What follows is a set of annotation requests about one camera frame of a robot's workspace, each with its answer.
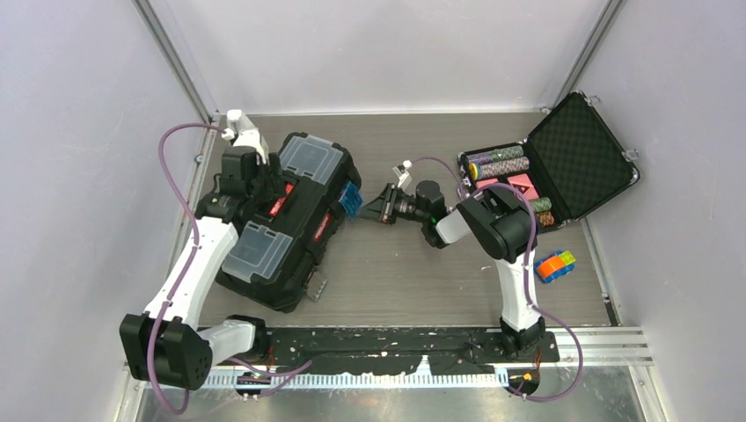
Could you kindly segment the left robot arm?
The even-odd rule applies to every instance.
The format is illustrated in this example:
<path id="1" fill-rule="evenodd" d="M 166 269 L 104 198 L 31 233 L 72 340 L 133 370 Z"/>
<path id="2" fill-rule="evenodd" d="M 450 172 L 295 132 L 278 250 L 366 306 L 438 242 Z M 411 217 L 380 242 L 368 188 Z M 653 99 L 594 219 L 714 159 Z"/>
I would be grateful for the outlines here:
<path id="1" fill-rule="evenodd" d="M 221 324 L 199 330 L 197 323 L 210 286 L 239 234 L 226 215 L 196 215 L 182 193 L 175 191 L 191 224 L 188 245 L 176 266 L 142 314 L 124 316 L 119 333 L 132 376 L 164 386 L 198 390 L 210 369 L 235 356 L 261 363 L 270 350 L 264 320 L 230 316 Z"/>

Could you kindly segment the black plastic toolbox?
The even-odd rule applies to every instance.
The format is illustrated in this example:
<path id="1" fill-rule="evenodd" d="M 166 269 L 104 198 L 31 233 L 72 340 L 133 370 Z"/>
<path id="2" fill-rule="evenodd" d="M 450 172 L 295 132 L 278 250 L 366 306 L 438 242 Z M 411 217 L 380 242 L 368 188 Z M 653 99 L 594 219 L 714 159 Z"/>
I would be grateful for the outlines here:
<path id="1" fill-rule="evenodd" d="M 200 215 L 234 212 L 238 243 L 216 283 L 271 310 L 293 311 L 307 294 L 327 245 L 362 204 L 362 179 L 351 153 L 305 132 L 289 134 L 274 153 L 274 198 L 255 201 L 210 193 Z"/>

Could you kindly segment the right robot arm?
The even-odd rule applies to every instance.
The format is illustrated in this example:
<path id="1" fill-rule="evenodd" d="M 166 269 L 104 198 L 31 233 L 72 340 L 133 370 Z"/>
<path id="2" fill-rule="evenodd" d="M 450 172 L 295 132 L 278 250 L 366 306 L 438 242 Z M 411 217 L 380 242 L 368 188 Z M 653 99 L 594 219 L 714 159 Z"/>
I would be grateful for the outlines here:
<path id="1" fill-rule="evenodd" d="M 437 249 L 473 236 L 494 260 L 499 274 L 501 352 L 520 361 L 537 350 L 545 334 L 532 261 L 538 244 L 538 219 L 530 201 L 516 188 L 503 183 L 482 186 L 448 208 L 441 187 L 433 180 L 421 181 L 413 194 L 389 184 L 362 206 L 358 215 L 386 225 L 399 219 L 417 222 L 426 241 Z"/>

